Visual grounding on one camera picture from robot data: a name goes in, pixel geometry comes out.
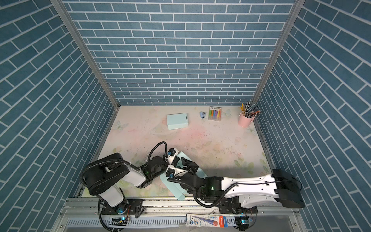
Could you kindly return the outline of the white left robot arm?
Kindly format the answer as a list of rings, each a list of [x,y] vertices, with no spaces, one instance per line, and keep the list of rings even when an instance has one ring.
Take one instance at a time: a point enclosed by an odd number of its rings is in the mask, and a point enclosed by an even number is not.
[[[116,183],[123,180],[143,189],[162,175],[168,165],[169,153],[155,156],[140,167],[124,160],[120,153],[114,153],[84,167],[79,178],[90,195],[105,200],[110,207],[116,207],[125,201],[125,195]]]

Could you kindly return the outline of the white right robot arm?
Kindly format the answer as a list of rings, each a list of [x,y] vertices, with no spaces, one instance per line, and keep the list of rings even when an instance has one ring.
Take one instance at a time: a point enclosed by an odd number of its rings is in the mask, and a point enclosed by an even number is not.
[[[199,177],[194,162],[182,161],[186,172],[176,175],[175,179],[204,208],[224,207],[238,212],[270,202],[278,202],[286,208],[305,207],[302,183],[282,169],[252,178]]]

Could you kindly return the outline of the light blue box stack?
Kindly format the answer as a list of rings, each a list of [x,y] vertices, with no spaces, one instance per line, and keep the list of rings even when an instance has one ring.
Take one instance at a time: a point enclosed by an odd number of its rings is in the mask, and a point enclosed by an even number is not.
[[[179,151],[178,157],[180,158],[179,162],[177,163],[176,168],[183,168],[181,158],[186,158],[190,161],[192,161],[184,152]],[[206,178],[206,173],[199,167],[196,175],[201,178]],[[175,178],[168,178],[165,176],[165,172],[160,175],[160,179],[163,182],[163,184],[168,188],[168,190],[174,195],[174,197],[179,200],[183,201],[188,195],[192,195],[186,191],[186,189],[181,187],[181,177],[175,177]]]

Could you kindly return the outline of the light blue paper box sheet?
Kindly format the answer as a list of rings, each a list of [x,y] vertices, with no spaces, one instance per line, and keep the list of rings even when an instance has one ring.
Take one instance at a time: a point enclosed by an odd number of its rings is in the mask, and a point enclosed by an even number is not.
[[[187,113],[167,115],[167,126],[169,130],[176,130],[188,127]]]

